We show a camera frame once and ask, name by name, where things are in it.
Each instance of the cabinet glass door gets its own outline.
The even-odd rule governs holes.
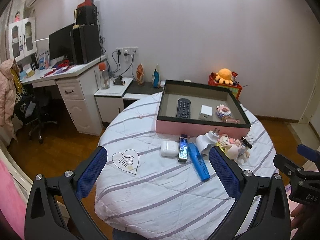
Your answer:
[[[19,28],[18,26],[14,26],[11,30],[11,36],[12,36],[12,51],[13,51],[13,57],[19,57],[20,56],[20,49],[19,49]]]
[[[33,50],[32,23],[29,21],[25,24],[25,34],[23,35],[23,43],[27,51]]]

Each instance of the round table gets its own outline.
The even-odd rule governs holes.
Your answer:
[[[207,239],[234,203],[228,197],[208,156],[204,161],[210,179],[202,182],[189,159],[160,155],[163,140],[178,135],[157,134],[156,117],[161,99],[157,93],[124,109],[101,136],[108,161],[96,182],[95,211],[113,228],[135,232],[150,240]],[[239,166],[257,176],[271,177],[276,154],[263,125],[244,109],[252,126],[250,157]],[[252,208],[239,233],[246,231],[258,205]]]

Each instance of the chair base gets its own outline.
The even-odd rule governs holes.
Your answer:
[[[54,123],[54,124],[58,124],[57,121],[46,121],[46,122],[41,122],[39,124],[37,124],[35,127],[33,127],[31,129],[31,131],[29,132],[29,140],[32,140],[32,133],[36,130],[38,130],[38,139],[39,139],[39,143],[42,144],[43,143],[43,140],[42,140],[42,136],[41,136],[41,130],[42,128],[44,127],[44,125],[46,123]]]

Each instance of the black monitor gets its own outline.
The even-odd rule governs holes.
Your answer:
[[[68,25],[49,35],[50,59],[66,56],[73,62],[70,32],[74,24]]]

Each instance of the black remote control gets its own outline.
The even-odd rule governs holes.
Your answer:
[[[177,107],[177,118],[183,118],[183,119],[190,119],[190,100],[185,98],[180,98],[178,100],[178,107]]]

